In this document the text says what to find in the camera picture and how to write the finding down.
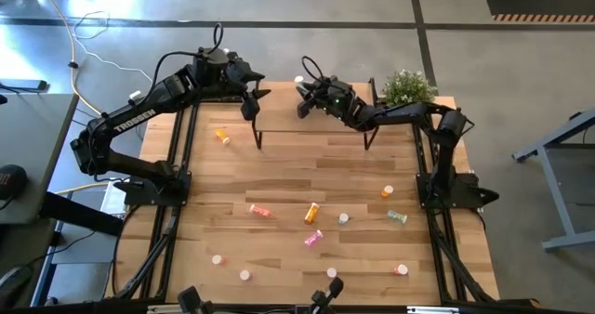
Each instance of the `potted plant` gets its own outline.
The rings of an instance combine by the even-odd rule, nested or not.
[[[399,106],[417,101],[433,101],[437,91],[431,86],[421,72],[401,70],[389,76],[383,91],[384,103]]]

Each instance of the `white cable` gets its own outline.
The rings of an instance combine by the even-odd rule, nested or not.
[[[108,64],[112,64],[113,66],[115,66],[116,68],[118,68],[119,70],[122,71],[127,71],[127,72],[140,72],[142,73],[152,84],[152,79],[151,77],[149,77],[149,75],[147,73],[145,73],[143,70],[141,69],[133,69],[133,68],[125,68],[125,67],[121,67],[119,66],[117,63],[112,62],[112,61],[108,61],[106,59],[102,59],[99,55],[93,53],[93,52],[89,52],[86,47],[78,40],[78,39],[93,39],[96,36],[100,35],[101,33],[107,31],[107,29],[109,28],[109,20],[110,20],[110,14],[105,12],[105,11],[96,11],[96,12],[91,12],[91,13],[87,13],[85,14],[75,25],[73,30],[71,31],[70,26],[68,25],[68,21],[66,20],[66,17],[64,17],[64,14],[62,13],[62,11],[60,10],[60,8],[58,7],[58,4],[56,4],[55,0],[49,0],[52,5],[54,6],[54,8],[56,9],[56,11],[59,14],[59,17],[62,19],[62,22],[64,22],[64,26],[66,27],[66,31],[68,32],[68,37],[70,38],[71,41],[71,62],[76,63],[76,49],[74,47],[74,41],[76,41],[76,43],[78,43],[78,45],[80,47],[83,48],[83,50],[85,50],[85,53],[87,53],[89,56],[92,56],[96,59],[98,59],[99,61],[103,62],[103,63],[108,63]],[[81,37],[78,36],[76,34],[76,28],[83,22],[83,20],[92,14],[97,14],[97,13],[106,13],[107,17],[105,19],[105,26],[103,29],[100,29],[99,31],[97,31],[95,34],[88,36],[88,37]],[[87,105],[89,107],[89,109],[93,110],[96,114],[101,115],[101,111],[98,110],[96,107],[94,107],[93,105],[91,105],[91,103],[89,103],[85,97],[83,97],[83,95],[81,95],[80,91],[78,90],[77,86],[76,86],[76,79],[75,79],[75,74],[74,71],[76,70],[76,68],[71,67],[71,87],[73,89],[73,92],[85,103],[85,105]]]

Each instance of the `gray floor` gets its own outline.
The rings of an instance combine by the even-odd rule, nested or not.
[[[108,10],[113,18],[141,20],[413,21],[411,0],[57,1],[74,17]],[[420,1],[426,22],[493,22],[484,0]],[[0,0],[0,15],[56,18],[47,0]],[[211,30],[202,28],[111,28],[84,42],[106,59],[152,73],[163,53],[208,46],[210,37]],[[562,235],[562,225],[539,163],[516,164],[510,154],[576,111],[595,106],[595,33],[429,32],[428,38],[440,93],[455,96],[477,124],[465,136],[470,163],[482,185],[501,195],[485,211],[501,297],[533,297],[546,307],[593,311],[595,244],[551,254],[541,250],[540,241]],[[62,27],[0,26],[0,40],[0,75],[44,78],[52,84],[51,92],[71,92],[66,67],[70,45]],[[303,74],[299,57],[304,54],[313,56],[326,73],[354,82],[375,76],[382,83],[395,70],[423,70],[413,30],[227,29],[224,46],[238,50],[269,80]],[[163,75],[185,62],[168,60]],[[138,73],[92,58],[79,63],[80,90],[105,111],[148,86]],[[76,119],[87,120],[80,112]],[[69,139],[80,129],[73,124]],[[595,132],[587,140],[595,142]],[[140,140],[132,131],[113,146],[138,155]],[[70,151],[63,150],[50,189],[88,182]],[[595,229],[594,208],[574,213],[582,216],[578,229]],[[105,273],[105,264],[60,267],[51,295],[63,302],[97,299]],[[77,274],[88,278],[73,278]]]

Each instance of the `gray metal frame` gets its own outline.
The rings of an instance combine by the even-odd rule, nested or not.
[[[546,252],[555,248],[595,242],[595,230],[582,233],[575,232],[575,228],[568,215],[568,210],[566,209],[565,201],[560,190],[560,181],[556,178],[547,151],[547,147],[560,144],[566,139],[585,131],[592,125],[595,125],[595,109],[584,111],[576,115],[566,124],[563,124],[556,129],[552,134],[541,138],[524,150],[512,154],[512,158],[518,163],[522,163],[531,156],[539,156],[544,175],[546,176],[549,189],[551,190],[551,195],[556,203],[556,208],[558,209],[558,214],[560,215],[560,220],[566,235],[542,242],[541,245]]]

